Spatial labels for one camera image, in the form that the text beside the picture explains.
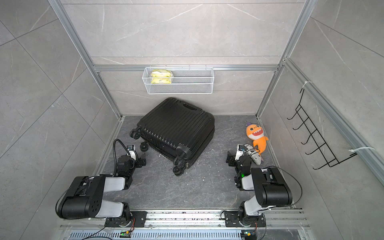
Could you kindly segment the black ribbed hard-shell suitcase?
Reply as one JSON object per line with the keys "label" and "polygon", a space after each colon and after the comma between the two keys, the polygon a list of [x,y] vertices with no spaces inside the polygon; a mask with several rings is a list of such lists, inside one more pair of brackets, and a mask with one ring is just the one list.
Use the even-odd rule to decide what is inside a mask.
{"label": "black ribbed hard-shell suitcase", "polygon": [[141,151],[148,147],[173,162],[173,173],[180,176],[191,167],[212,140],[214,116],[183,100],[167,98],[147,113],[130,132],[142,138]]}

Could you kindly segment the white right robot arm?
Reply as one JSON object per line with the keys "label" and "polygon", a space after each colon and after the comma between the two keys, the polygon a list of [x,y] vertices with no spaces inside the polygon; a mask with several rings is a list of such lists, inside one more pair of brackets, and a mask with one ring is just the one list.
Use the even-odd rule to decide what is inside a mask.
{"label": "white right robot arm", "polygon": [[237,211],[221,213],[226,227],[264,227],[264,211],[293,204],[292,192],[278,167],[252,168],[250,156],[237,157],[230,152],[227,153],[226,163],[235,168],[236,187],[254,193],[249,200],[241,203]]}

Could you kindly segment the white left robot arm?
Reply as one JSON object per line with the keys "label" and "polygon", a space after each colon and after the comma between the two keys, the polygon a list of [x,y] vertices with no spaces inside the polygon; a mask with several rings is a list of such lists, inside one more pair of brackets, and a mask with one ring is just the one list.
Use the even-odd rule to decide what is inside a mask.
{"label": "white left robot arm", "polygon": [[105,193],[128,190],[136,168],[146,165],[144,154],[123,155],[117,159],[117,175],[78,176],[56,203],[59,218],[65,220],[105,219],[107,228],[142,228],[146,211],[131,211],[126,202],[103,198]]}

